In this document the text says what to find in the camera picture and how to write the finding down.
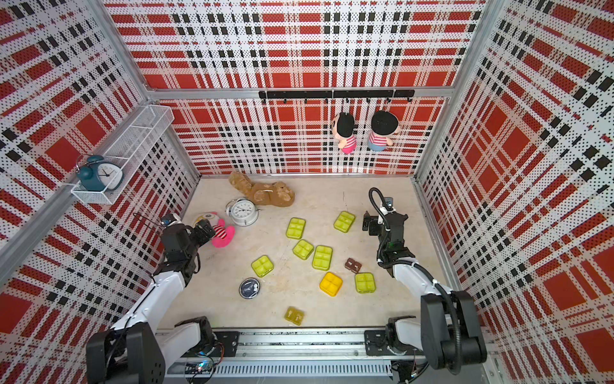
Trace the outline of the pink white plush toy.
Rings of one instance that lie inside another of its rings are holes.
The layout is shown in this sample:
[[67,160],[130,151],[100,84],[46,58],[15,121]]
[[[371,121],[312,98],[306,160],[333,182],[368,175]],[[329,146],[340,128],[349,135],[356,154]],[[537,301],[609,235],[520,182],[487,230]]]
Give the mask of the pink white plush toy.
[[232,225],[227,225],[216,212],[205,212],[200,214],[194,221],[195,224],[201,220],[208,220],[214,229],[215,236],[211,240],[213,247],[224,248],[230,245],[236,233],[236,229]]

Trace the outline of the teal alarm clock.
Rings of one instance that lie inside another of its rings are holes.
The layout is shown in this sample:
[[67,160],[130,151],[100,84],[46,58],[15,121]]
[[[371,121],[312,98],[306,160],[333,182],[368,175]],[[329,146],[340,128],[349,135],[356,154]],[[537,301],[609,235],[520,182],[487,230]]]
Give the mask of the teal alarm clock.
[[120,166],[110,163],[101,155],[91,155],[78,169],[77,177],[82,186],[91,192],[116,190],[124,179]]

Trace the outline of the aluminium rail front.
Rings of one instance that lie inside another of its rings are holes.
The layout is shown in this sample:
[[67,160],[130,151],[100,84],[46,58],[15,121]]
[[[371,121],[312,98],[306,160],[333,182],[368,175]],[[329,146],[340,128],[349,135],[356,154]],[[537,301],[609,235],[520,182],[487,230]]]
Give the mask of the aluminium rail front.
[[247,357],[271,358],[278,354],[332,355],[335,350],[351,350],[355,355],[366,355],[364,332],[380,329],[241,329],[236,353]]

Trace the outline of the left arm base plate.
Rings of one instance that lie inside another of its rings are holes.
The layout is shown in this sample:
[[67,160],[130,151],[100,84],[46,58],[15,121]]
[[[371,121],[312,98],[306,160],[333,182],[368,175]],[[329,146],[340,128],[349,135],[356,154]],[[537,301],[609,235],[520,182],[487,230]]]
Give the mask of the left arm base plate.
[[182,358],[233,358],[236,356],[239,344],[239,331],[213,330],[211,340],[199,342],[196,347],[189,349]]

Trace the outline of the silver alarm clock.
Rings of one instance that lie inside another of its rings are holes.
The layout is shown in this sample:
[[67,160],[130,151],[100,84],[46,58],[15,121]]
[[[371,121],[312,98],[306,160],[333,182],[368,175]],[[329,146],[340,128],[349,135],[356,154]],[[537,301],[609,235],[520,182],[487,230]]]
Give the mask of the silver alarm clock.
[[237,227],[249,227],[259,219],[260,210],[247,198],[237,198],[226,205],[226,215]]

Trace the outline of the green circuit board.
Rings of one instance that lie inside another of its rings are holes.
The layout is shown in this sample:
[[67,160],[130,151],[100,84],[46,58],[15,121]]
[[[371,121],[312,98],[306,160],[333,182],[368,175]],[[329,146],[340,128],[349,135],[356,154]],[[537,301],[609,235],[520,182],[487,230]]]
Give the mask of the green circuit board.
[[200,363],[174,363],[168,370],[168,375],[194,376],[205,375],[210,376],[217,365],[211,362]]

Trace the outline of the yellow pillbox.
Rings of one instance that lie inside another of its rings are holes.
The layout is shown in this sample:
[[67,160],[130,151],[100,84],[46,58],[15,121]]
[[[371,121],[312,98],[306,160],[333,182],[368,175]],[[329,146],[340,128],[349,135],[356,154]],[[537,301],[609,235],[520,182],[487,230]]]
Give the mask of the yellow pillbox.
[[327,272],[319,284],[321,291],[330,297],[335,297],[342,288],[343,280],[337,275]]

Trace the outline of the doll with pink striped shirt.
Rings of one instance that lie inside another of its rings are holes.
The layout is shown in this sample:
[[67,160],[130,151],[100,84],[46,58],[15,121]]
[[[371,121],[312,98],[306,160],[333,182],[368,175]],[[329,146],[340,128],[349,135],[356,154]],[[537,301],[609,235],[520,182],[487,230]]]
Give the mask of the doll with pink striped shirt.
[[357,147],[354,134],[354,117],[345,112],[337,114],[332,123],[334,138],[338,149],[345,155],[351,155]]

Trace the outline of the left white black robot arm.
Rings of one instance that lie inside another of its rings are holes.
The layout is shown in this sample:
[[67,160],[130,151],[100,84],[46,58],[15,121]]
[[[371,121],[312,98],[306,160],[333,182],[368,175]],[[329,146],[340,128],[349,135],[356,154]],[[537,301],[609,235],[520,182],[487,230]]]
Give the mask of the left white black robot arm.
[[189,226],[167,214],[161,226],[164,260],[146,291],[111,328],[86,344],[89,383],[162,383],[168,367],[186,352],[216,345],[206,317],[179,323],[163,338],[156,336],[170,305],[201,268],[199,249],[216,235],[208,219]]

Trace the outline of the brown plush bear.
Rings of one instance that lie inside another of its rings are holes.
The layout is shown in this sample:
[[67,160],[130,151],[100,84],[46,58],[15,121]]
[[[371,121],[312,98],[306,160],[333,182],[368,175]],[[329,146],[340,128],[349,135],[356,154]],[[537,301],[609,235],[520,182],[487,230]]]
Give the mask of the brown plush bear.
[[257,206],[289,207],[294,204],[295,193],[284,182],[252,182],[246,174],[233,171],[230,184]]

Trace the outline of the round dark blue tin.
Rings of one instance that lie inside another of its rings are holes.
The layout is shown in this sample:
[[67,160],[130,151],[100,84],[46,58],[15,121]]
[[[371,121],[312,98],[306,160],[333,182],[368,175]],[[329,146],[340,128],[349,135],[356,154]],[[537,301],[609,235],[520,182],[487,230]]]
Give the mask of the round dark blue tin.
[[256,278],[247,278],[239,286],[239,294],[243,299],[251,300],[257,297],[261,284]]

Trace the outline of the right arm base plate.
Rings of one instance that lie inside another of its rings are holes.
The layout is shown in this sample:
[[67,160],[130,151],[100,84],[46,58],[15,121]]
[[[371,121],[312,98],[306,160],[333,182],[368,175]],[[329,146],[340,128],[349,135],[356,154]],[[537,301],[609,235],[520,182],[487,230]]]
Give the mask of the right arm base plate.
[[368,356],[414,356],[424,358],[419,348],[398,340],[394,331],[380,329],[364,332],[365,349]]

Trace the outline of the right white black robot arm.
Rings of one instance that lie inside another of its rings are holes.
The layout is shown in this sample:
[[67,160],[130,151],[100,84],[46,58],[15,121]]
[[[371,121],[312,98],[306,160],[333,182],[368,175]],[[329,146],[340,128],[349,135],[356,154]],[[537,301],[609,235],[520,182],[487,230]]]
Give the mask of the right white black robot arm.
[[390,318],[383,347],[393,355],[420,350],[435,370],[459,374],[463,366],[485,363],[488,352],[473,297],[440,283],[405,246],[405,222],[393,198],[369,190],[377,214],[365,213],[362,230],[378,238],[377,265],[420,301],[420,317]]

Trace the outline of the doll with black hat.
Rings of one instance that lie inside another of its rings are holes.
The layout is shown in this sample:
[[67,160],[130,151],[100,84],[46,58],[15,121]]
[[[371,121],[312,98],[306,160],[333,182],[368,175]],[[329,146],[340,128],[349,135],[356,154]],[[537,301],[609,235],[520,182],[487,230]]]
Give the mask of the doll with black hat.
[[371,132],[367,147],[374,152],[382,152],[393,145],[392,135],[398,130],[398,118],[392,113],[379,110],[371,119]]

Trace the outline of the black hook rail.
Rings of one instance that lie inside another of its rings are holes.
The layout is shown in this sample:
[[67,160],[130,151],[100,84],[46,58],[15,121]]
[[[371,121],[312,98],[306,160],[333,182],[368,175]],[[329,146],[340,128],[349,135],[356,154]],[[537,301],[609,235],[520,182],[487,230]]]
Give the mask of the black hook rail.
[[261,100],[290,99],[412,99],[415,90],[316,90],[316,91],[259,91]]

